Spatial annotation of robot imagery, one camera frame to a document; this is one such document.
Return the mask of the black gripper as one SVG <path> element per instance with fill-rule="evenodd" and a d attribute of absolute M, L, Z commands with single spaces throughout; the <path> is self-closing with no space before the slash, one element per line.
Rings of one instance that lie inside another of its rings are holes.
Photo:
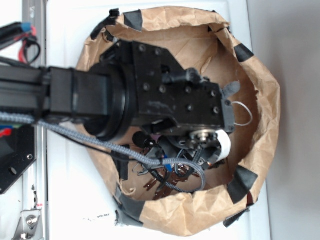
<path fill-rule="evenodd" d="M 216 83 L 194 68 L 184 69 L 168 49 L 120 40 L 106 50 L 92 73 L 106 77 L 106 116 L 84 124 L 103 141 L 121 139 L 130 127 L 149 135 L 189 137 L 216 131 L 217 161 L 231 152 L 235 131 L 231 102 Z"/>

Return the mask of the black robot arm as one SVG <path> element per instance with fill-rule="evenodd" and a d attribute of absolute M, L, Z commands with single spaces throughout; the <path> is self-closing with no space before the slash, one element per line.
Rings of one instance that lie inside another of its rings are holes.
<path fill-rule="evenodd" d="M 229 94 L 166 48 L 120 40 L 89 71 L 1 66 L 0 109 L 35 122 L 82 124 L 104 141 L 130 127 L 165 136 L 178 148 L 215 149 L 227 158 L 235 114 Z"/>

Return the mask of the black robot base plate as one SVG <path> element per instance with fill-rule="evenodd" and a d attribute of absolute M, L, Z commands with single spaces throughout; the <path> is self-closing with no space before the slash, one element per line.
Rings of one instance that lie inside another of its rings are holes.
<path fill-rule="evenodd" d="M 31 125 L 0 130 L 0 194 L 5 194 L 36 160 L 36 130 Z"/>

